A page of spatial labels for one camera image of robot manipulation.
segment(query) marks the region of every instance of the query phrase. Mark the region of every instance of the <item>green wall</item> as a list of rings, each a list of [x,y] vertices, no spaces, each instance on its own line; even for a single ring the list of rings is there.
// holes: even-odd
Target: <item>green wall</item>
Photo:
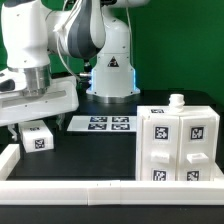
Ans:
[[[43,3],[61,9],[63,0]],[[201,90],[224,105],[223,0],[151,0],[130,14],[140,89]],[[116,15],[126,21],[123,9]],[[51,61],[54,72],[63,70],[57,56]],[[0,33],[0,68],[5,65]],[[72,68],[81,71],[82,61],[73,59]]]

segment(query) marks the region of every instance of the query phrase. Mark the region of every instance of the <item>white border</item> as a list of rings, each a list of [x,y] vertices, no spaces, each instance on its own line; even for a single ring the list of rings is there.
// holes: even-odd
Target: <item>white border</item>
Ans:
[[[1,154],[0,161],[8,158],[6,171],[18,152],[14,144]],[[217,165],[215,170],[214,181],[199,182],[0,181],[0,205],[224,205],[224,176]]]

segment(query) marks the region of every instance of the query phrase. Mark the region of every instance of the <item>white box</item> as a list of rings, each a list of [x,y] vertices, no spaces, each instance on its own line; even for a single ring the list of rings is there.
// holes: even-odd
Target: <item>white box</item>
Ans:
[[[20,148],[18,144],[9,144],[0,154],[0,181],[6,180],[18,161],[20,160]]]
[[[43,120],[19,123],[19,132],[27,153],[54,148],[53,135]]]
[[[219,116],[211,108],[205,113],[180,117],[177,180],[214,179]]]
[[[175,180],[178,128],[177,116],[149,110],[143,118],[141,180]]]
[[[138,106],[136,180],[213,180],[219,115],[209,106],[171,106]]]

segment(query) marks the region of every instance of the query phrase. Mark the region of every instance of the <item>black table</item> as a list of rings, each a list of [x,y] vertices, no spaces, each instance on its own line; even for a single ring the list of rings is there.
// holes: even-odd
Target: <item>black table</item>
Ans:
[[[126,104],[89,101],[80,92],[80,107],[66,114],[62,131],[57,129],[55,117],[45,119],[54,133],[56,148],[30,154],[22,150],[21,160],[9,180],[134,180],[135,133],[68,133],[67,126],[73,115],[135,116],[138,105],[168,105],[173,92],[143,91],[138,100]],[[221,116],[222,135],[220,105],[203,92],[178,93],[185,95],[186,105],[209,105],[215,109]],[[224,168],[223,145],[219,138],[216,161],[220,168]],[[1,223],[222,223],[224,206],[0,206],[0,220]]]

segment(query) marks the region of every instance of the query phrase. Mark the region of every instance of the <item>white block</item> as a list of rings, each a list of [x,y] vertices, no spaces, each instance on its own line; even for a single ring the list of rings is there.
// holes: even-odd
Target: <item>white block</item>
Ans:
[[[121,181],[122,205],[223,205],[223,181]]]
[[[0,155],[0,180],[6,180],[20,159],[18,144],[10,144]]]
[[[93,182],[88,187],[88,205],[120,204],[120,181]]]
[[[182,104],[138,106],[136,180],[213,180],[219,116]]]
[[[187,154],[187,160],[191,164],[209,163],[209,158],[204,153]]]
[[[87,205],[88,181],[3,181],[1,205]]]
[[[53,135],[43,120],[20,123],[19,132],[27,153],[54,148]]]
[[[136,164],[141,180],[175,180],[179,118],[169,114],[154,113],[151,107],[139,108]]]
[[[219,116],[212,109],[180,117],[177,180],[213,180],[218,125]]]

